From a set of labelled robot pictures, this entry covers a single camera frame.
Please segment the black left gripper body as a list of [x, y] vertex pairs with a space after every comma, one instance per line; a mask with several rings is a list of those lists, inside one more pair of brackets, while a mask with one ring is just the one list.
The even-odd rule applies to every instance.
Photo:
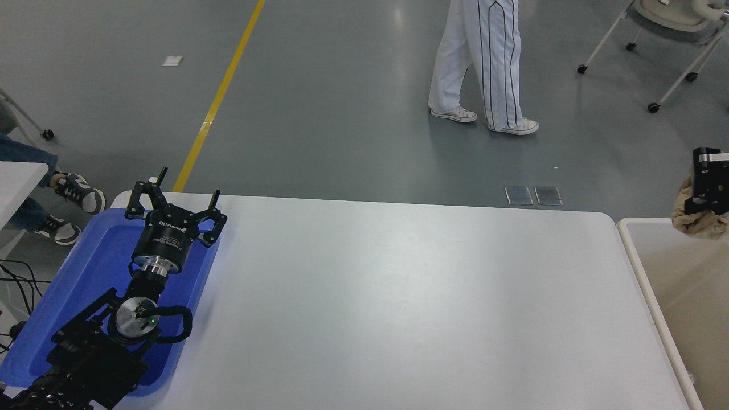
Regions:
[[152, 210], [144, 216], [144, 230], [131, 259], [139, 267], [146, 262], [166, 260], [171, 265], [169, 272], [181, 272], [198, 234], [198, 222], [192, 212], [184, 208]]

